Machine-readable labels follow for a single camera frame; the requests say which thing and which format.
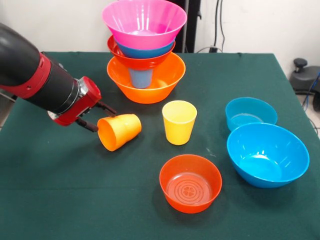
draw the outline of blue cup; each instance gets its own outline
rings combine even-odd
[[[239,97],[225,107],[226,123],[230,131],[250,123],[276,124],[276,110],[265,101],[253,97]]]
[[[137,89],[145,89],[151,85],[153,69],[139,71],[129,68],[131,83]]]
[[[301,177],[310,157],[304,143],[283,127],[250,123],[231,132],[227,150],[238,174],[258,188],[277,188]]]
[[[156,49],[151,49],[151,50],[140,50],[140,49],[130,48],[118,43],[117,41],[116,41],[116,44],[118,45],[121,52],[128,58],[151,59],[151,58],[159,57],[169,52],[174,42],[175,40],[173,40],[171,43],[169,43],[166,46],[156,48]]]

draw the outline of table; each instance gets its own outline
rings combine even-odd
[[[0,132],[0,239],[320,239],[320,142],[273,54],[181,54],[184,78],[167,99],[151,105],[131,102],[109,79],[110,53],[49,55],[75,78],[93,79],[119,114],[137,114],[142,132],[108,152],[95,133],[59,126],[19,99]],[[235,172],[225,106],[243,96],[270,103],[277,124],[307,146],[310,166],[297,181],[260,189]],[[161,109],[172,100],[189,101],[198,111],[182,146],[165,138]],[[85,119],[102,117],[93,109]],[[221,193],[204,212],[180,213],[163,196],[160,169],[180,154],[208,158],[221,172]]]

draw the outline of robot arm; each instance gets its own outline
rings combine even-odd
[[[84,76],[74,79],[58,63],[8,26],[0,23],[0,89],[48,111],[58,124],[77,122],[92,132],[97,126],[81,119],[96,106],[109,115],[116,112],[101,102],[95,83]]]

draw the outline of stacked bowls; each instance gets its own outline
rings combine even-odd
[[[166,0],[119,0],[104,8],[102,18],[113,34],[107,42],[114,55],[107,66],[110,78],[134,102],[166,98],[186,70],[172,53],[186,12]]]

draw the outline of white wall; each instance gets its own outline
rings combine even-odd
[[[201,0],[196,51],[214,42],[215,7]],[[222,11],[224,52],[274,53],[287,76],[296,57],[320,65],[319,0],[224,0]]]
[[[102,21],[113,0],[0,0],[0,21],[41,51],[108,51]]]
[[[0,21],[41,51],[107,51],[101,12],[113,1],[0,0]],[[214,41],[216,1],[201,2],[195,50]],[[295,57],[320,65],[319,10],[319,0],[224,0],[224,51],[275,53],[287,76]]]

